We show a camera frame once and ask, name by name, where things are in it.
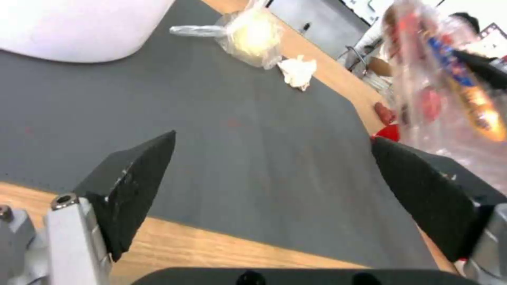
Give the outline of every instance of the clear plastic bag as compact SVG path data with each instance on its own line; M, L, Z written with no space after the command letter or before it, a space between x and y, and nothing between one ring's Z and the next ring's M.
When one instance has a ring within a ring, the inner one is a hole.
M214 26L173 26L169 31L190 37L213 37L228 54L255 67L270 69L282 60L283 29L264 3L250 0L245 10L225 14Z
M502 114L488 86L453 55L477 40L472 29L419 0L396 0L384 15L383 30L401 141L453 158L507 195Z

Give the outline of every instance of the gray mat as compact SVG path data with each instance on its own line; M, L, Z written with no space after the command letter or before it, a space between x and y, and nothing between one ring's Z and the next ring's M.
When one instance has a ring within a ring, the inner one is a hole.
M175 129L151 215L377 268L436 268L349 101L168 34L218 17L178 0L138 53L107 64L0 52L0 180L67 192L107 154Z

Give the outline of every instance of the wooden table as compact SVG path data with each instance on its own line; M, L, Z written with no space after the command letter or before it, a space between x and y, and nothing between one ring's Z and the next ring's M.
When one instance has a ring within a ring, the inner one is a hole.
M220 13L241 10L247 0L203 0ZM305 55L317 61L315 77L345 96L355 106L368 133L383 127L372 106L382 97L349 73L335 60L296 31L285 27L283 54ZM11 207L24 208L36 227L43 226L43 216L54 194L0 182L0 201ZM435 244L421 232L438 266L454 272ZM147 218L136 235L130 252L114 265L113 284L129 284L140 277L167 267L285 267L285 268L363 268L359 264L333 260L286 250L259 242L200 230L173 222Z

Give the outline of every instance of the hair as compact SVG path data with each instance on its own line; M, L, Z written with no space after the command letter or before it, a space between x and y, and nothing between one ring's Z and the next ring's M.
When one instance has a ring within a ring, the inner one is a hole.
M454 13L451 15L451 17L459 17L474 29L476 34L479 34L481 32L481 29L479 28L479 21L477 18L470 16L468 13L461 12L461 13Z

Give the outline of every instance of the crumpled tissue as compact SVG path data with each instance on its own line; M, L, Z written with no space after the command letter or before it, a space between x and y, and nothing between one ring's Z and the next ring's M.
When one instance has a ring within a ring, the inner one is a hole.
M303 55L298 55L297 58L282 60L277 65L285 76L285 83L302 91L305 91L310 86L310 79L317 70L315 59L303 61Z

